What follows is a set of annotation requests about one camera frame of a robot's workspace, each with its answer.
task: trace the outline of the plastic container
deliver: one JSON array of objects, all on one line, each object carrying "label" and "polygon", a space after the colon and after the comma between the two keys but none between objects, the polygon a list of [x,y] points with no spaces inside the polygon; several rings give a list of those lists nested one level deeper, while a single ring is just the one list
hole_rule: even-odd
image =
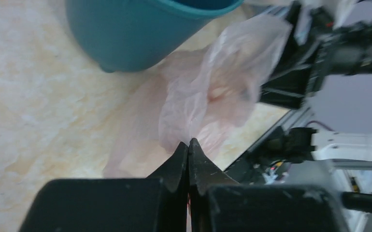
[{"label": "plastic container", "polygon": [[243,0],[66,0],[71,31],[106,72],[159,63]]}]

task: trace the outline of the stone countertop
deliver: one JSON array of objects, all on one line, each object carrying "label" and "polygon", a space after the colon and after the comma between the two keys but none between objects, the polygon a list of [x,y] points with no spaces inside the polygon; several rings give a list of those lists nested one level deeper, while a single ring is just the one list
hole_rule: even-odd
[{"label": "stone countertop", "polygon": [[[18,229],[47,181],[101,177],[123,104],[153,72],[103,73],[74,42],[64,11],[61,0],[0,0],[0,232]],[[237,9],[179,49],[203,48],[243,20]],[[286,112],[258,104],[215,163],[226,168]]]}]

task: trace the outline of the teal bucket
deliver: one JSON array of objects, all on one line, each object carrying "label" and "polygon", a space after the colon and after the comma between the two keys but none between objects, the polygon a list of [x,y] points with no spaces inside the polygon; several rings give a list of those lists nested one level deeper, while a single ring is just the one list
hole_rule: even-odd
[{"label": "teal bucket", "polygon": [[66,0],[71,31],[106,72],[154,66],[243,0]]}]

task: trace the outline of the crumpled bag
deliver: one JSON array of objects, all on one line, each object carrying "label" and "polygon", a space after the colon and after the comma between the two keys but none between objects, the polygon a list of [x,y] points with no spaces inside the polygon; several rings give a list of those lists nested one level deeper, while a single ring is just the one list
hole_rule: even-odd
[{"label": "crumpled bag", "polygon": [[170,54],[127,102],[105,177],[145,177],[196,137],[213,160],[252,114],[291,26],[259,15],[227,27],[210,46]]}]

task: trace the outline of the table surface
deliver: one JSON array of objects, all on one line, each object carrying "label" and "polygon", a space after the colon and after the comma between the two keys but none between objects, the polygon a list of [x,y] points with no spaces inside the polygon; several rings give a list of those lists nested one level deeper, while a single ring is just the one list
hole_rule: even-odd
[{"label": "table surface", "polygon": [[[243,20],[237,9],[179,49],[203,48]],[[0,0],[0,231],[18,229],[47,181],[101,177],[124,103],[151,72],[103,73],[74,42],[61,0]],[[286,112],[259,103],[214,162],[226,168]]]}]

